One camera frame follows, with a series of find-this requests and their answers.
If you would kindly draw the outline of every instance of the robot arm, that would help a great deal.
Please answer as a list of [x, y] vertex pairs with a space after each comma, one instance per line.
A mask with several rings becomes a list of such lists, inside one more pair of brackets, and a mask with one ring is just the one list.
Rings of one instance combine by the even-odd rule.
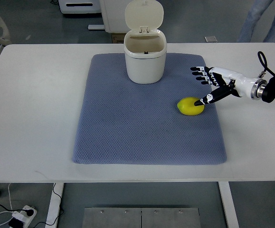
[[[192, 67], [192, 74], [199, 76], [196, 79], [200, 80], [203, 85], [209, 84], [218, 87], [210, 94], [196, 101], [194, 105], [214, 103], [230, 94], [237, 97], [246, 96], [254, 100], [262, 99], [267, 103], [272, 102], [275, 99], [275, 74], [267, 67], [264, 54], [259, 52], [258, 56], [265, 70], [259, 77], [255, 78], [248, 78], [238, 72], [220, 67]], [[268, 83], [262, 79], [266, 70], [273, 75]]]

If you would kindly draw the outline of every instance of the power cord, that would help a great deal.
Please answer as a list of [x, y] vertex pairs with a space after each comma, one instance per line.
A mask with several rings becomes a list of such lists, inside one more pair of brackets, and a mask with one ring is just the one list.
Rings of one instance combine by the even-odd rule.
[[[13, 207], [12, 207], [12, 203], [11, 203], [11, 200], [10, 200], [10, 191], [9, 191], [9, 204], [10, 204], [10, 209], [12, 210]], [[12, 213], [12, 212], [6, 209], [6, 211], [0, 212], [0, 214], [2, 214], [2, 213]], [[0, 224], [0, 226], [2, 226], [2, 225], [4, 225], [4, 224], [7, 224], [8, 222], [11, 221], [11, 219], [8, 220], [8, 221], [6, 221], [6, 222], [4, 222], [4, 223], [2, 223], [2, 224]]]
[[[58, 194], [55, 192], [55, 189], [54, 189], [55, 185], [56, 185], [56, 183], [54, 183], [54, 185], [53, 185], [53, 192], [54, 192], [56, 195], [58, 195]], [[61, 213], [56, 217], [54, 223], [53, 223], [53, 224], [48, 224], [48, 223], [46, 223], [46, 222], [39, 222], [39, 223], [37, 223], [35, 226], [33, 226], [32, 228], [35, 228], [35, 227], [36, 227], [37, 225], [39, 225], [40, 223], [44, 223], [44, 224], [46, 224], [46, 225], [48, 225], [48, 226], [52, 226], [52, 225], [54, 225], [54, 224], [56, 223], [57, 219], [65, 212], [65, 211], [61, 208], [61, 200], [62, 200], [62, 198], [61, 198], [60, 195], [58, 195], [58, 196], [60, 197], [59, 210], [61, 211]], [[11, 208], [10, 210], [7, 209], [5, 206], [3, 206], [3, 205], [0, 204], [0, 207], [3, 207], [3, 208], [6, 210], [6, 211], [0, 212], [0, 214], [2, 214], [2, 213], [7, 213], [7, 212], [12, 213], [13, 211], [22, 211], [22, 210], [23, 210], [23, 209], [13, 209], [13, 208], [12, 208], [12, 204], [11, 204], [11, 200], [10, 200], [10, 191], [9, 191], [9, 204], [10, 204], [10, 208]], [[33, 215], [33, 213], [34, 213], [33, 210], [23, 210], [23, 211], [26, 211], [26, 213], [27, 213], [28, 216], [31, 216], [31, 215]], [[0, 226], [2, 226], [2, 225], [4, 225], [4, 224], [7, 224], [10, 220], [8, 220], [8, 221], [6, 221], [6, 222], [0, 224]]]
[[[58, 194], [55, 192], [55, 190], [54, 190], [55, 185], [56, 185], [56, 183], [54, 183], [53, 192], [55, 193], [55, 195], [58, 195]], [[58, 195], [58, 196], [60, 197], [59, 210], [61, 211], [61, 213], [56, 217], [56, 219], [55, 219], [55, 221], [53, 222], [53, 224], [48, 224], [48, 223], [46, 223], [46, 222], [39, 222], [39, 223], [37, 223], [35, 226], [33, 226], [32, 228], [35, 228], [35, 227], [36, 227], [38, 224], [40, 224], [40, 223], [44, 223], [44, 224], [46, 224], [46, 225], [48, 225], [48, 226], [52, 226], [52, 225], [54, 225], [54, 224], [56, 223], [57, 219], [65, 212], [65, 211], [61, 208], [61, 200], [62, 200], [62, 198], [61, 198], [60, 195]]]

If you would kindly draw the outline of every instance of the black cable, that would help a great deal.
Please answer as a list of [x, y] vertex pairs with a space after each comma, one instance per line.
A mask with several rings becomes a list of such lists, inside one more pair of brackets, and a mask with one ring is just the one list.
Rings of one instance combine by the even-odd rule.
[[264, 67], [264, 72], [265, 72], [265, 71], [268, 71], [272, 76], [275, 76], [275, 73], [272, 72], [272, 70], [269, 69], [268, 66], [267, 66], [267, 60], [266, 60], [266, 57], [265, 57], [264, 53], [263, 53], [262, 51], [259, 51], [259, 52], [257, 53], [257, 56], [258, 56], [258, 58], [259, 58], [259, 60], [260, 60], [260, 63], [261, 63], [262, 66]]
[[[58, 195], [56, 192], [55, 192], [55, 190], [54, 190], [54, 187], [55, 187], [55, 185], [56, 185], [56, 183], [54, 183], [54, 186], [53, 186], [53, 192], [55, 193], [55, 195]], [[46, 225], [48, 225], [48, 226], [52, 226], [52, 225], [54, 225], [55, 224], [55, 222], [57, 221], [57, 218], [59, 218], [65, 211], [61, 208], [61, 196], [60, 195], [58, 195], [59, 197], [60, 197], [60, 204], [59, 204], [59, 209], [60, 209], [60, 211], [61, 211], [61, 213], [56, 217], [56, 219], [55, 219], [55, 221], [53, 222], [53, 224], [48, 224], [48, 223], [46, 223], [46, 222], [39, 222], [39, 223], [37, 223], [35, 226], [33, 226], [32, 228], [35, 228], [38, 224], [40, 224], [40, 223], [44, 223], [44, 224], [46, 224]]]
[[12, 211], [21, 211], [21, 210], [23, 210], [23, 211], [25, 211], [25, 212], [33, 211], [33, 210], [31, 210], [31, 209], [29, 209], [29, 210], [24, 210], [24, 209], [9, 210], [9, 209], [7, 209], [5, 206], [3, 206], [3, 205], [1, 205], [1, 204], [0, 204], [0, 207], [3, 207], [5, 210], [7, 210], [7, 211], [9, 211], [9, 212], [12, 212]]
[[53, 5], [58, 5], [59, 4], [59, 2], [58, 2], [58, 0], [51, 0], [51, 2], [50, 3], [52, 3]]

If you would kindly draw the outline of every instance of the table leg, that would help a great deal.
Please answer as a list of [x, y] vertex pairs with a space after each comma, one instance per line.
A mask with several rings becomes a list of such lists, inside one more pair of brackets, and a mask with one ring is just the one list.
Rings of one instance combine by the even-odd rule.
[[[59, 205], [61, 203], [61, 198], [59, 196], [62, 197], [64, 183], [55, 183], [54, 185], [55, 186], [52, 191], [51, 201], [50, 201], [50, 205], [49, 205], [48, 213], [47, 213], [46, 223], [48, 223], [48, 224], [53, 224], [55, 219], [59, 215]], [[58, 222], [58, 219], [56, 220], [54, 225], [52, 225], [52, 226], [46, 225], [45, 228], [56, 228], [57, 222]]]
[[234, 208], [230, 186], [228, 181], [219, 181], [219, 192], [222, 197], [225, 217], [228, 228], [239, 228], [237, 221], [237, 214]]

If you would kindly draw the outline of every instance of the jeans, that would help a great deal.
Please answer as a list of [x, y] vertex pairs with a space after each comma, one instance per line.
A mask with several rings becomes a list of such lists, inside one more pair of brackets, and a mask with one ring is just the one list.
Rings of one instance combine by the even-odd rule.
[[[237, 42], [250, 42], [256, 23], [273, 0], [255, 0], [243, 24]], [[275, 42], [275, 18], [263, 42]]]

